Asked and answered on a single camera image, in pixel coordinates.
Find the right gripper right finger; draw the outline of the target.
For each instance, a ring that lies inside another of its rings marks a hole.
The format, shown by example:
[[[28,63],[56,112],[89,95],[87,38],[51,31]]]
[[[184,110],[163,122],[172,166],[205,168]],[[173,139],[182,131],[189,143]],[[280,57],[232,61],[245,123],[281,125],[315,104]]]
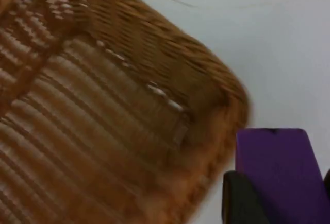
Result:
[[[330,196],[330,170],[327,171],[323,182],[324,182],[324,186],[325,186],[327,195]]]

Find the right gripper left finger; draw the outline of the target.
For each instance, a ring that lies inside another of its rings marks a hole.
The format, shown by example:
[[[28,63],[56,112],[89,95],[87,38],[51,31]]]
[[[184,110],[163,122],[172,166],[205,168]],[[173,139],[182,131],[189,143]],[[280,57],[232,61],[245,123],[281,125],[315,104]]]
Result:
[[[274,191],[237,171],[223,175],[223,223],[278,223]]]

